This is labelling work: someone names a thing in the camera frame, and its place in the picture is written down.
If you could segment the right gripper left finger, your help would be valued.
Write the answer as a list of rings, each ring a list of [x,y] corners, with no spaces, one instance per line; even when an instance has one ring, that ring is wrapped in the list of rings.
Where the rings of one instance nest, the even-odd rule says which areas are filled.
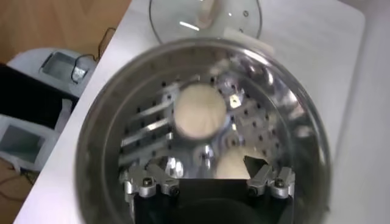
[[[134,163],[120,175],[125,201],[134,196],[151,198],[157,193],[176,197],[179,192],[180,160],[176,158],[152,158],[146,164]]]

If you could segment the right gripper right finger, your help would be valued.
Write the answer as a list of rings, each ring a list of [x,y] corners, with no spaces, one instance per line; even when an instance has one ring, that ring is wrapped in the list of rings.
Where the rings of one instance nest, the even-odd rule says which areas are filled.
[[[296,175],[292,168],[282,167],[279,173],[275,173],[264,159],[245,156],[243,161],[250,175],[246,184],[251,197],[264,195],[266,189],[277,199],[294,197]]]

